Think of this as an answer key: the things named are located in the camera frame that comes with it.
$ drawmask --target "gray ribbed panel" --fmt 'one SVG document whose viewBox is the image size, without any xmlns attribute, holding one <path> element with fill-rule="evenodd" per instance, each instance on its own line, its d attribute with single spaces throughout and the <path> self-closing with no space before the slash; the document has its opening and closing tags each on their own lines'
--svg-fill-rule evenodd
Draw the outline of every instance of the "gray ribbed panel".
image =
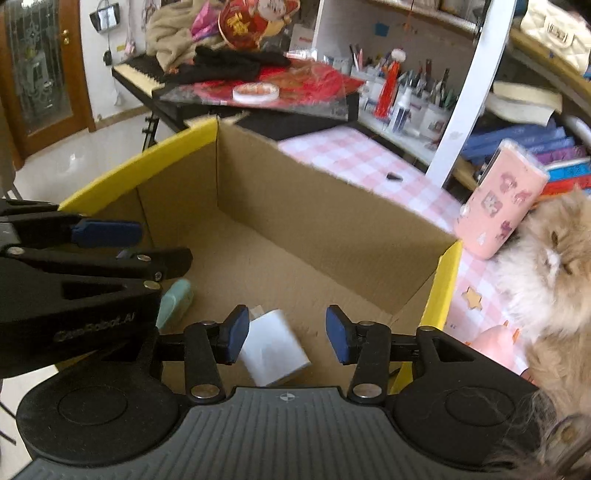
<svg viewBox="0 0 591 480">
<path fill-rule="evenodd" d="M 295 398 L 282 400 L 284 394 Z M 385 413 L 348 403 L 336 388 L 238 388 L 219 405 L 189 411 L 146 456 L 80 469 L 36 460 L 18 480 L 492 480 L 412 450 Z"/>
</svg>

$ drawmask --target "gold chinese character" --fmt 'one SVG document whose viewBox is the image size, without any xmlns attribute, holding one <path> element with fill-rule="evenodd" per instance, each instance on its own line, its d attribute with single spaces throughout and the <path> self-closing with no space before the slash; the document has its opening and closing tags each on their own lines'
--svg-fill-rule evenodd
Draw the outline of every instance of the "gold chinese character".
<svg viewBox="0 0 591 480">
<path fill-rule="evenodd" d="M 246 35 L 248 33 L 248 25 L 250 22 L 244 23 L 242 21 L 242 13 L 238 12 L 232 18 L 228 18 L 226 22 L 229 27 L 234 30 L 234 35 Z"/>
</svg>

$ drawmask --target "door frame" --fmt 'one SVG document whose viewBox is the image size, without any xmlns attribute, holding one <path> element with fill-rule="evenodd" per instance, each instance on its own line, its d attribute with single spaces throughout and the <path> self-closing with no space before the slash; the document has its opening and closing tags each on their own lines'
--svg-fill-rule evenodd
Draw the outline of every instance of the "door frame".
<svg viewBox="0 0 591 480">
<path fill-rule="evenodd" d="M 67 26 L 67 29 L 70 30 L 67 67 L 70 73 L 72 73 L 73 69 L 76 70 L 76 73 L 68 75 L 66 84 L 70 97 L 70 106 L 72 107 L 72 116 L 55 125 L 50 125 L 38 132 L 27 135 L 25 133 L 25 123 L 21 114 L 20 102 L 14 86 L 12 68 L 3 67 L 12 66 L 12 57 L 9 51 L 5 11 L 4 8 L 0 7 L 0 99 L 4 106 L 8 125 L 18 151 L 18 155 L 14 158 L 14 164 L 17 170 L 24 165 L 27 157 L 45 147 L 49 147 L 62 138 L 73 135 L 85 128 L 88 128 L 89 132 L 96 131 L 95 120 L 92 116 L 92 108 L 90 107 L 90 98 L 88 96 L 82 54 L 80 0 L 60 0 L 59 8 L 59 31 L 64 30 L 63 25 L 61 25 L 62 9 L 69 10 L 67 15 L 69 16 L 69 20 L 71 20 L 69 23 L 72 23 L 72 25 Z M 62 63 L 65 72 L 66 59 L 64 56 L 62 56 Z"/>
</svg>

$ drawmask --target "yellow star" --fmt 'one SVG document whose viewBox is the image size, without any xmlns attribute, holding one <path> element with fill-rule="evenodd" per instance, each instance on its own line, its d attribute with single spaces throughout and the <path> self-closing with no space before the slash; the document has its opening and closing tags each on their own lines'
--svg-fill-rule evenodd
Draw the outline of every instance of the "yellow star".
<svg viewBox="0 0 591 480">
<path fill-rule="evenodd" d="M 480 295 L 474 288 L 468 287 L 468 289 L 462 293 L 462 297 L 468 304 L 470 310 L 478 309 L 482 310 L 482 295 Z"/>
</svg>

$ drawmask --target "purple book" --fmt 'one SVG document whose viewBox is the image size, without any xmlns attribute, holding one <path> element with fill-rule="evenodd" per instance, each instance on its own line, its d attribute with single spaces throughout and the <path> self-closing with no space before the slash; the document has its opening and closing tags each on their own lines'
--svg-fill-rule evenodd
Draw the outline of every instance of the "purple book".
<svg viewBox="0 0 591 480">
<path fill-rule="evenodd" d="M 548 165 L 553 161 L 574 160 L 575 158 L 583 158 L 587 156 L 585 147 L 569 147 L 554 150 L 552 152 L 540 153 L 536 157 L 542 165 Z"/>
</svg>

